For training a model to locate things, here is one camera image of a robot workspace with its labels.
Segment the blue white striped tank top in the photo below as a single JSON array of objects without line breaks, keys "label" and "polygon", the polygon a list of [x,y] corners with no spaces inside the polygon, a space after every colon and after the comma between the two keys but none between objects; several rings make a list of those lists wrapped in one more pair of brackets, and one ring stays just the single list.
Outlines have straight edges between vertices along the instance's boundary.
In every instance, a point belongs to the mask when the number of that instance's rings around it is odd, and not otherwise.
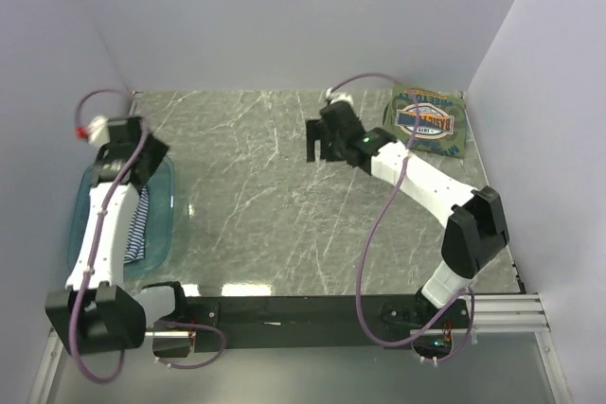
[{"label": "blue white striped tank top", "polygon": [[150,207],[150,194],[147,187],[140,193],[134,216],[129,226],[124,264],[129,265],[145,258],[145,233]]}]

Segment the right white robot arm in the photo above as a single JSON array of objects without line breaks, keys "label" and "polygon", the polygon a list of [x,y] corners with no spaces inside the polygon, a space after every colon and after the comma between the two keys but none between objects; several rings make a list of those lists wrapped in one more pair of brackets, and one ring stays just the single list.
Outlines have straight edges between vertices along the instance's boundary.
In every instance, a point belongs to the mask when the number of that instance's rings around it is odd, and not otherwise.
[{"label": "right white robot arm", "polygon": [[441,261],[418,291],[416,316],[436,327],[449,315],[449,301],[509,243],[501,197],[489,186],[463,184],[418,158],[383,128],[367,131],[351,104],[328,104],[306,121],[307,160],[344,161],[410,197],[444,228]]}]

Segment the olive green tank top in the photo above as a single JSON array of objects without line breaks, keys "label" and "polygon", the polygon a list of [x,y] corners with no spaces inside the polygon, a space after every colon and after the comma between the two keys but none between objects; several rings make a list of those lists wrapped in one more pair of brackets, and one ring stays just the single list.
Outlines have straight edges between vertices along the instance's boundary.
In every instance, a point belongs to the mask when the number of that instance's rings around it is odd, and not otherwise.
[{"label": "olive green tank top", "polygon": [[467,114],[462,97],[394,85],[392,99],[383,110],[383,128],[406,143],[416,122],[419,124],[412,149],[465,157]]}]

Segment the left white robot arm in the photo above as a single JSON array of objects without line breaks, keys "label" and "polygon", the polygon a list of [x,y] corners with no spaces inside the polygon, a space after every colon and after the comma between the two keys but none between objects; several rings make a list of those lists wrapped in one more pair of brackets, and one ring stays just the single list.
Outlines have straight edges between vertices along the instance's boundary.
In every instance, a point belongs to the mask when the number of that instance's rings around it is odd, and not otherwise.
[{"label": "left white robot arm", "polygon": [[135,349],[157,322],[179,329],[189,307],[174,281],[137,294],[124,288],[126,277],[155,270],[169,254],[175,182],[168,145],[134,115],[100,116],[78,132],[98,154],[80,185],[78,255],[63,290],[47,295],[45,313],[67,351],[81,358]]}]

